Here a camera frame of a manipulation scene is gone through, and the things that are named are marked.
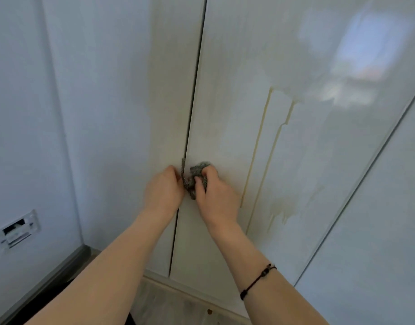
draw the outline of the person's left arm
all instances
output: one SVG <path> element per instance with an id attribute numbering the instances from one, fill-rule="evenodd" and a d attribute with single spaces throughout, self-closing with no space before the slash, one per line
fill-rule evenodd
<path id="1" fill-rule="evenodd" d="M 150 253 L 183 195 L 174 167 L 157 174 L 135 222 L 26 324 L 124 324 Z"/>

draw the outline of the person's left hand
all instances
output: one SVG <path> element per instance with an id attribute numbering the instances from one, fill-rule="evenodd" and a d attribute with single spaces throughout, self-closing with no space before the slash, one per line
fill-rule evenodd
<path id="1" fill-rule="evenodd" d="M 185 191 L 183 181 L 176 169 L 170 165 L 156 174 L 144 192 L 144 210 L 170 223 L 178 210 Z"/>

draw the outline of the dark object on floor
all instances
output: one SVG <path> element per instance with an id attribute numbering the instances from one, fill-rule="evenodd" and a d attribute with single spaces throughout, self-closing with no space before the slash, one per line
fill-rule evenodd
<path id="1" fill-rule="evenodd" d="M 185 187 L 185 189 L 189 193 L 189 196 L 191 197 L 191 199 L 194 199 L 194 200 L 196 199 L 196 196 L 195 196 L 195 179 L 194 179 L 194 177 L 199 177 L 203 180 L 204 190 L 206 191 L 206 189 L 207 189 L 207 178 L 204 177 L 201 174 L 201 171 L 209 165 L 210 165 L 209 162 L 200 162 L 197 165 L 192 166 L 189 169 L 190 176 L 185 177 L 185 175 L 183 173 L 184 170 L 185 170 L 185 159 L 182 158 L 181 177 L 182 177 L 182 180 L 183 180 L 183 186 Z"/>
<path id="2" fill-rule="evenodd" d="M 54 286 L 31 300 L 25 307 L 23 307 L 15 317 L 13 317 L 7 325 L 24 325 L 30 320 L 37 312 L 39 312 L 44 306 L 46 306 L 53 298 L 59 295 L 69 284 L 73 281 L 70 280 L 64 284 Z M 131 314 L 128 315 L 125 325 L 136 325 L 132 319 Z"/>

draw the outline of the gray cloth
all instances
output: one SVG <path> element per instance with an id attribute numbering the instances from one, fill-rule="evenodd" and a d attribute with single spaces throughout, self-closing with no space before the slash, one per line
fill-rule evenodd
<path id="1" fill-rule="evenodd" d="M 182 176 L 182 180 L 183 180 L 183 186 L 185 187 L 185 189 L 189 193 L 189 196 L 191 197 L 191 199 L 194 199 L 194 200 L 196 199 L 196 196 L 195 196 L 195 179 L 194 179 L 195 177 L 199 177 L 203 180 L 204 191 L 206 191 L 206 189 L 207 189 L 207 178 L 201 174 L 201 171 L 209 165 L 210 165 L 209 162 L 200 162 L 197 165 L 192 166 L 189 169 L 190 176 L 185 177 L 185 175 L 183 173 L 184 170 L 185 170 L 185 159 L 182 158 L 181 176 Z"/>

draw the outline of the hand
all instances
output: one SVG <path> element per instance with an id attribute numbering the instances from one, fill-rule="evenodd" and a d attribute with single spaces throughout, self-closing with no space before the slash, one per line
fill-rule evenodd
<path id="1" fill-rule="evenodd" d="M 207 191 L 199 177 L 195 177 L 195 194 L 201 217 L 211 235 L 229 230 L 237 225 L 239 196 L 233 188 L 218 178 L 218 172 L 210 165 L 203 169 L 207 177 Z"/>
<path id="2" fill-rule="evenodd" d="M 144 210 L 158 214 L 167 225 L 178 210 L 184 194 L 182 178 L 170 165 L 147 184 L 144 192 Z"/>

